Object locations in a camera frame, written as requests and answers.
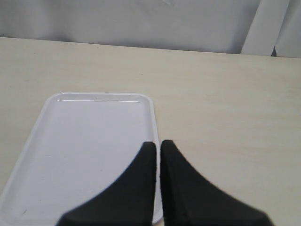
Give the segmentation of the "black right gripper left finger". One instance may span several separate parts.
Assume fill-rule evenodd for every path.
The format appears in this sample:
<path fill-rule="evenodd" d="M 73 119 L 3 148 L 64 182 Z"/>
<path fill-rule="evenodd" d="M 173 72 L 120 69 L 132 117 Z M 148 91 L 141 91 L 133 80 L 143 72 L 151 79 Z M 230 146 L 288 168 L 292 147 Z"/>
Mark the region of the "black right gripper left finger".
<path fill-rule="evenodd" d="M 156 146 L 144 142 L 126 170 L 104 191 L 64 213 L 58 226 L 150 226 L 156 185 Z"/>

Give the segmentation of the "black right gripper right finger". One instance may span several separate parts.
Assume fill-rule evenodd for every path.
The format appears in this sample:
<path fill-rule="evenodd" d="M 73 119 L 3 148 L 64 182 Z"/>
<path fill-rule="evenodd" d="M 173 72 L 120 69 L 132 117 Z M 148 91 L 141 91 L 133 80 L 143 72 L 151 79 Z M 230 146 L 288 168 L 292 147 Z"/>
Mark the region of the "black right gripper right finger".
<path fill-rule="evenodd" d="M 166 226 L 271 226 L 268 215 L 204 178 L 172 140 L 160 147 L 160 189 Z"/>

